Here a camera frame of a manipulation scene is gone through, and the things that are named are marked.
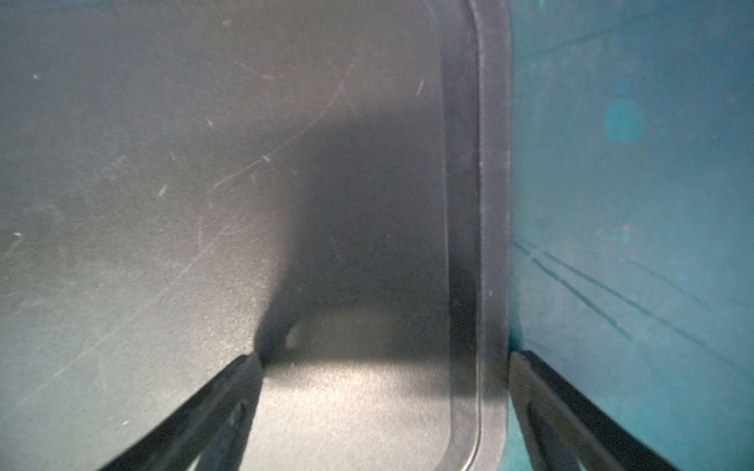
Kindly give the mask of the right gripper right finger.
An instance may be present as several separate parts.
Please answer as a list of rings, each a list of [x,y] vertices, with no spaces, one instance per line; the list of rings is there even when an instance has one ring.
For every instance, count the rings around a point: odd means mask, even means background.
[[[532,351],[509,361],[512,404],[535,470],[674,470]]]

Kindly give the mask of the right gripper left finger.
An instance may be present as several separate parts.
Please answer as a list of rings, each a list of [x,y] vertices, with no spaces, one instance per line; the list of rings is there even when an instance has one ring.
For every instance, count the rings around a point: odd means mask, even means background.
[[[263,383],[254,353],[241,355],[105,470],[238,470]]]

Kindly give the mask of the black cutting board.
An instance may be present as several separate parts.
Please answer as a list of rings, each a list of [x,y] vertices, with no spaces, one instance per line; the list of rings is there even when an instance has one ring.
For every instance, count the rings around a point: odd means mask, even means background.
[[[5,1],[1,466],[274,351],[245,470],[494,470],[504,1]]]

